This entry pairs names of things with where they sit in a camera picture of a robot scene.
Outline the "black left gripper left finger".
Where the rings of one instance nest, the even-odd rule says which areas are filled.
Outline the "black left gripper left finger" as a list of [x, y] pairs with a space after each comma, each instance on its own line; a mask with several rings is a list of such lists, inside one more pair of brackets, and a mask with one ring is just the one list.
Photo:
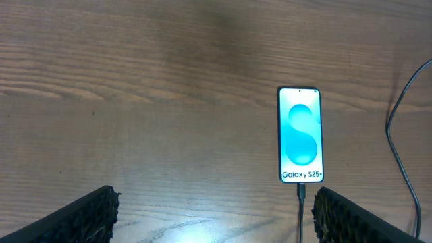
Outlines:
[[1, 238], [4, 243], [109, 243], [119, 194], [102, 186], [46, 217]]

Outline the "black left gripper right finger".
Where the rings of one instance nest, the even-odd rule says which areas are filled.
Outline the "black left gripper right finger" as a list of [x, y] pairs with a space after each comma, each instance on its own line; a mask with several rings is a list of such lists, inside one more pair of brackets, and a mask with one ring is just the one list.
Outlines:
[[326, 187], [315, 195], [312, 214], [320, 242], [422, 243]]

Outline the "blue Galaxy smartphone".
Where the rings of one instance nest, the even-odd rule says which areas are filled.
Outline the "blue Galaxy smartphone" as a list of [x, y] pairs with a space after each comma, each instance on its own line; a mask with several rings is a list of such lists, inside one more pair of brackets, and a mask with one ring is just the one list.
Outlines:
[[279, 179], [286, 184], [324, 180], [321, 93], [315, 87], [277, 89]]

